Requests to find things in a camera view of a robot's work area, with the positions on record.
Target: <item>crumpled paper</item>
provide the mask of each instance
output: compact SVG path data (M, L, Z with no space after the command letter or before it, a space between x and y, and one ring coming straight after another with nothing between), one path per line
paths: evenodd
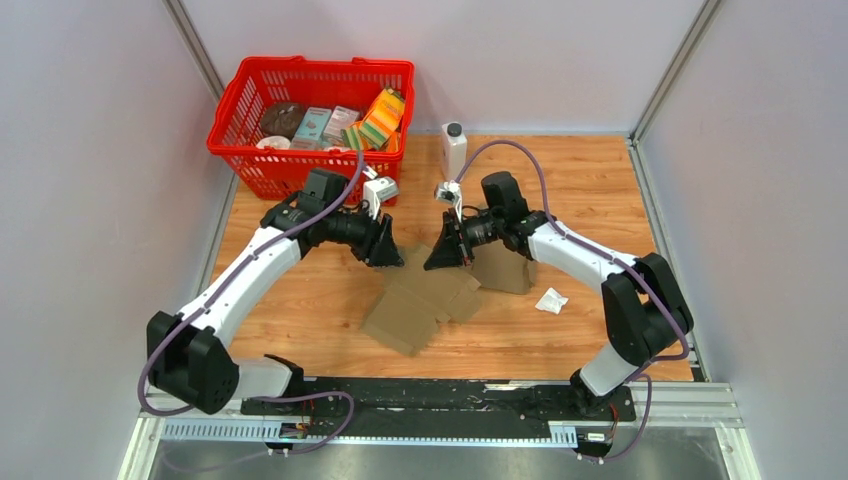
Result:
M563 297L553 288L549 288L536 303L536 309L559 315L566 303L568 303L568 297Z

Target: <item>plastic bottle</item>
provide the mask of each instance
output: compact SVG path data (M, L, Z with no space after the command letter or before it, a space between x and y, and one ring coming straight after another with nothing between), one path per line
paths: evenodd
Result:
M454 180L468 153L468 139L462 133L462 125L451 122L442 125L442 173L445 180Z

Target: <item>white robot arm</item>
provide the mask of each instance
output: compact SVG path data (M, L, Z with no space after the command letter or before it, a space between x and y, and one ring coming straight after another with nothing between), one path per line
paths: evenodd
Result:
M475 246L502 240L508 249L552 265L597 292L604 302L609 343L571 377L574 404L581 413L605 405L618 386L692 329L677 281L660 255L637 258L617 252L546 212L530 211L508 172L488 175L482 186L488 208L470 217L460 213L458 183L436 188L436 198L451 208L442 214L442 233L424 268L470 265ZM645 287L662 305L642 302L639 295L646 293Z
M371 180L363 186L364 202L357 211L334 211L285 238L284 231L327 208L348 182L326 170L310 172L304 190L265 214L247 247L209 288L176 315L154 315L147 326L148 356L154 357L157 349L161 354L146 370L150 384L209 414L231 398L282 395L293 370L299 370L296 365L272 356L232 359L227 348L271 285L324 241L349 245L368 266L403 265L392 238L392 218L380 215L381 202L397 195L397 186L391 179L377 178L373 170L365 174ZM295 198L297 205L292 206ZM180 332L162 349L177 328Z

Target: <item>wood grain surface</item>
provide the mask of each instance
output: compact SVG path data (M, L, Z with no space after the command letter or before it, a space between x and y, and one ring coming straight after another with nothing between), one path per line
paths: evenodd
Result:
M473 149L496 137L474 136ZM653 251L653 241L624 140L620 137L510 137L542 164L551 210L572 229L634 255ZM433 199L442 180L437 136L411 136L399 182L398 204L386 209L399 245L432 246L445 204ZM488 149L463 181L466 204L483 202L485 175L512 172L530 208L541 209L531 163L509 146ZM239 186L216 265L217 276L238 255L274 202ZM548 287L569 297L559 315L534 305ZM448 324L416 357L406 357L360 333L359 324L381 291L381 275L357 262L347 247L325 244L283 276L239 329L234 357L271 353L307 375L567 379L606 343L601 299L588 287L548 265L525 296L483 291L483 308L466 325ZM679 352L679 346L669 350ZM666 362L649 372L657 380L692 380L687 362Z

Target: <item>flattened cardboard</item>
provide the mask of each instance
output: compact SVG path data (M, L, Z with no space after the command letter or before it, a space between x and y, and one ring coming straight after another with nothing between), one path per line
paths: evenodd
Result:
M439 331L436 319L426 309L416 308L415 298L386 290L359 329L383 345L404 355L415 355Z
M424 270L430 248L401 249L405 265L380 269L383 293L365 315L360 330L404 355L415 355L439 331L439 323L465 323L480 309L480 287L460 268Z
M432 252L425 245L401 250L404 266L381 270L385 285L401 285L439 312L446 313L450 320L466 323L482 306L482 300L474 293L480 288L480 282L463 268L425 271L424 262Z
M494 242L474 247L471 275L482 288L525 295L536 283L536 262Z

